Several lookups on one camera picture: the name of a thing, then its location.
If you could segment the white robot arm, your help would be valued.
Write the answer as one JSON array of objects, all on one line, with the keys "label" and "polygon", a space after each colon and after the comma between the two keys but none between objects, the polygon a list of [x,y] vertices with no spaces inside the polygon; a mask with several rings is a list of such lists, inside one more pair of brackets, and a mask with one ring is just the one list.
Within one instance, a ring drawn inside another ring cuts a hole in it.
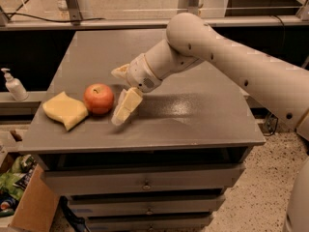
[{"label": "white robot arm", "polygon": [[112,71],[129,85],[121,92],[112,123],[123,124],[144,94],[200,60],[214,65],[286,126],[309,140],[309,71],[229,40],[190,13],[172,17],[165,39]]}]

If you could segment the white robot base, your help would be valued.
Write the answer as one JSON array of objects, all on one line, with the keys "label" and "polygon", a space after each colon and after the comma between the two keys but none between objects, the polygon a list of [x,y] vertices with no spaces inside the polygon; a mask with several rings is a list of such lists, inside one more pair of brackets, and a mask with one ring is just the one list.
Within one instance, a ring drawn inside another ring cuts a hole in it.
[{"label": "white robot base", "polygon": [[309,232],[309,158],[302,164],[295,178],[283,232]]}]

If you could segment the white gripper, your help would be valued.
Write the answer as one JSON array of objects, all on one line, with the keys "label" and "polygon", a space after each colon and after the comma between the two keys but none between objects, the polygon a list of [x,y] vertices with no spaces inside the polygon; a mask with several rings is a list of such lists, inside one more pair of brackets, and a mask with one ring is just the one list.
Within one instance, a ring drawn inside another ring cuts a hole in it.
[{"label": "white gripper", "polygon": [[113,112],[111,122],[115,126],[119,126],[141,103],[143,93],[152,92],[161,85],[162,81],[151,70],[144,53],[137,56],[129,64],[114,69],[111,74],[116,78],[126,80],[131,86],[128,90],[124,89],[121,92],[118,104]]}]

